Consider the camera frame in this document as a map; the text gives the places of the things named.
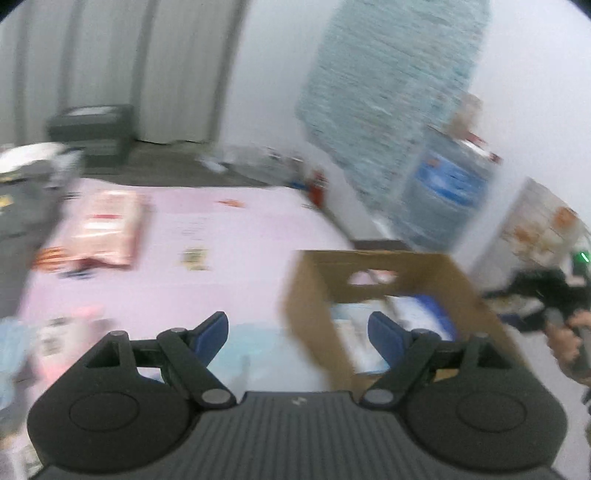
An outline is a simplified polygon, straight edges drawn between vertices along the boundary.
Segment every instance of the pink tablecloth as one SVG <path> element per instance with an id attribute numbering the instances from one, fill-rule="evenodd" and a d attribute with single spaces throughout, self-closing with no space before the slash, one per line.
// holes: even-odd
<path id="1" fill-rule="evenodd" d="M 343 234 L 285 187 L 121 187 L 83 179 L 83 195 L 98 189 L 133 189 L 149 198 L 151 215 L 141 253 L 131 271 L 97 269 L 92 278 L 30 275 L 20 316 L 39 324 L 100 306 L 113 328 L 133 339 L 153 338 L 174 327 L 193 328 L 217 310 L 231 324 L 282 326 L 281 298 L 301 249 L 349 249 Z M 244 208 L 221 200 L 243 202 Z M 66 202 L 66 215 L 47 247 L 59 246 L 81 199 Z M 206 248 L 206 271 L 181 263 L 187 248 Z"/>

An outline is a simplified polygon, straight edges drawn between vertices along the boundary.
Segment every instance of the blue label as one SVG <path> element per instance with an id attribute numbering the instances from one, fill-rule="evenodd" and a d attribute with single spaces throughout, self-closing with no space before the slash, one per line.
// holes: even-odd
<path id="1" fill-rule="evenodd" d="M 486 180 L 433 151 L 427 152 L 415 179 L 440 197 L 466 207 L 478 205 L 486 192 Z"/>

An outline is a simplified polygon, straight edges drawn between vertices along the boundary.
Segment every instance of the white wall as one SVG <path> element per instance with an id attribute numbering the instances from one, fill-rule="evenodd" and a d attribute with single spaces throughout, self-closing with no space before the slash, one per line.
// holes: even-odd
<path id="1" fill-rule="evenodd" d="M 230 77 L 220 141 L 300 153 L 321 165 L 327 204 L 355 238 L 380 238 L 367 211 L 329 156 L 306 141 L 296 102 L 324 28 L 340 0 L 251 0 Z"/>
<path id="2" fill-rule="evenodd" d="M 358 238 L 378 235 L 328 156 L 294 115 L 323 30 L 340 0 L 251 0 L 230 79 L 221 140 L 297 150 L 329 170 L 329 208 Z M 471 91 L 484 101 L 476 133 L 505 159 L 488 204 L 455 258 L 483 253 L 526 176 L 591 224 L 591 21 L 568 0 L 491 0 Z"/>
<path id="3" fill-rule="evenodd" d="M 456 248 L 469 268 L 498 230 L 525 177 L 591 225 L 591 20 L 567 0 L 492 0 L 470 90 L 476 128 L 505 159 L 489 202 Z"/>

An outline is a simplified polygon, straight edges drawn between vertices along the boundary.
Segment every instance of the cardboard box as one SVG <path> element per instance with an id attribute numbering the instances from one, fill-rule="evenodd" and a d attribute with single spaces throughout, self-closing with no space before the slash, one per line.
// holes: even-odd
<path id="1" fill-rule="evenodd" d="M 390 270 L 396 273 L 396 278 L 389 284 L 349 284 L 351 275 L 368 269 Z M 292 333 L 327 371 L 331 388 L 360 394 L 377 377 L 354 373 L 333 326 L 330 306 L 379 299 L 384 295 L 418 293 L 431 295 L 440 303 L 462 339 L 471 333 L 486 332 L 501 351 L 525 364 L 496 315 L 453 261 L 443 254 L 304 251 L 284 307 Z"/>

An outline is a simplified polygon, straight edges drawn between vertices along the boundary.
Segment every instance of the water bottle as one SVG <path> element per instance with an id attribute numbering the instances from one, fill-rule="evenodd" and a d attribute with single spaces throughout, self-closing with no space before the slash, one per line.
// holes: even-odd
<path id="1" fill-rule="evenodd" d="M 482 206 L 498 165 L 432 127 L 425 141 L 390 218 L 414 249 L 448 252 Z"/>

